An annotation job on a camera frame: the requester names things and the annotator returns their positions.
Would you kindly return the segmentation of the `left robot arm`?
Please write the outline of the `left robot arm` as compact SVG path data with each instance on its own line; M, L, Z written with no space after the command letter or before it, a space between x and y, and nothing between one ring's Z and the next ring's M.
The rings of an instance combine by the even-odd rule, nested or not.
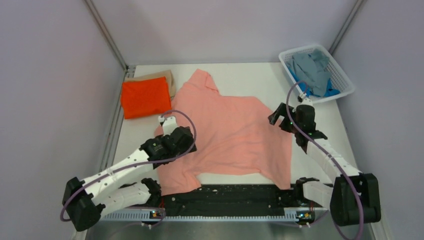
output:
M195 152L197 136L194 126L178 126L171 133L146 140L124 160L98 174L82 180L71 178L65 185L60 220L71 222L78 232L91 228L107 208L105 199L142 174Z

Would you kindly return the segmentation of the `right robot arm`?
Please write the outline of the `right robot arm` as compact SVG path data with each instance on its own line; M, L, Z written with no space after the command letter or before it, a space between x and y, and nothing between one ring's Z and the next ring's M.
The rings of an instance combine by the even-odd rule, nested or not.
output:
M296 144L312 158L330 179L322 183L314 177L296 181L293 200L299 206L311 201L328 209L340 227L377 223L381 220L379 182L372 173L363 173L348 163L316 127L315 108L309 100L296 107L281 103L268 116L271 125L279 119L279 128L295 137Z

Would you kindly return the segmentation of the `pink t shirt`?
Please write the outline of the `pink t shirt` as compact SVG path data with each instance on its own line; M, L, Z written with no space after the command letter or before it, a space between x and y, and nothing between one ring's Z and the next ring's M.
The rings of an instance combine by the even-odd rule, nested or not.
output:
M163 195L199 188L203 173L259 173L290 188L292 135L269 123L272 111L258 98L223 96L212 76L197 69L171 105L180 126L195 126L196 151L157 168Z

